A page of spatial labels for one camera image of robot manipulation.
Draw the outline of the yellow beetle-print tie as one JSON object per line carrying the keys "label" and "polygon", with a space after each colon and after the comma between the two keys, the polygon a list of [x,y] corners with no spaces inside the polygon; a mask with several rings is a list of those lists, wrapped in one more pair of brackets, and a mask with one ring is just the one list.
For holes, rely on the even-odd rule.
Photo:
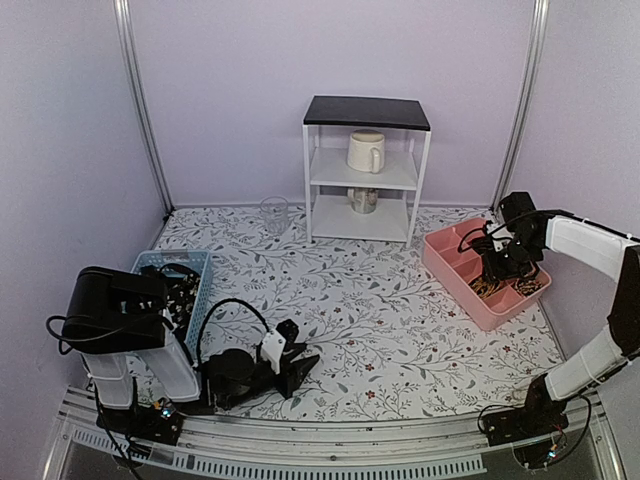
{"label": "yellow beetle-print tie", "polygon": [[504,280],[487,280],[483,275],[479,275],[469,283],[471,290],[482,300],[489,298],[508,284]]}

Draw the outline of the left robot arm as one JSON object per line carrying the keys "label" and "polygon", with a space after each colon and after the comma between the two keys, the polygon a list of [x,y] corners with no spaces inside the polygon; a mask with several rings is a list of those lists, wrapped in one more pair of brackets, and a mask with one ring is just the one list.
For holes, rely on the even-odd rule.
{"label": "left robot arm", "polygon": [[111,419],[128,434],[149,423],[126,371],[130,355],[146,364],[165,397],[186,414],[228,411],[269,390],[291,398],[320,360],[304,356],[298,325],[284,320],[266,327],[253,353],[229,348],[205,357],[201,342],[213,314],[197,311],[204,293],[204,274],[186,265],[147,265],[138,273],[87,267],[58,319],[61,329],[48,332],[62,352],[81,353]]}

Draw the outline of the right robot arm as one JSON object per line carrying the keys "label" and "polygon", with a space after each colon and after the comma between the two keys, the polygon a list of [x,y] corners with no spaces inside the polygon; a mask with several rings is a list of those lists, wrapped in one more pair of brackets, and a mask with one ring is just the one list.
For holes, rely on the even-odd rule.
{"label": "right robot arm", "polygon": [[517,427],[537,436],[552,424],[568,400],[604,383],[639,355],[639,239],[562,209],[540,209],[529,193],[516,191],[499,207],[502,222],[484,224],[470,240],[489,284],[532,280],[545,254],[571,267],[571,276],[587,278],[573,287],[576,307],[594,291],[598,300],[611,296],[600,329],[563,363],[532,380]]}

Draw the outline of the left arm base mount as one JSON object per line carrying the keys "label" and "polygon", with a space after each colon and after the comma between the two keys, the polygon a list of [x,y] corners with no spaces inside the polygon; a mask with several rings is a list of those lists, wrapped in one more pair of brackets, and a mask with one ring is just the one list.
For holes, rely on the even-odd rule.
{"label": "left arm base mount", "polygon": [[147,440],[176,446],[184,416],[172,406],[141,406],[136,401],[126,410],[111,409],[99,403],[97,426],[124,435],[127,439]]}

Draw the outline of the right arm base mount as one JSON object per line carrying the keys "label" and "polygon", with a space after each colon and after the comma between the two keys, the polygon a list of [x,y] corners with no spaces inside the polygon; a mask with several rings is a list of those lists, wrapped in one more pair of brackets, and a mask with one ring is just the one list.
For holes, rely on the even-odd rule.
{"label": "right arm base mount", "polygon": [[551,398],[546,377],[544,374],[532,381],[523,406],[479,415],[479,431],[487,437],[490,446],[550,434],[569,426],[565,414],[567,401]]}

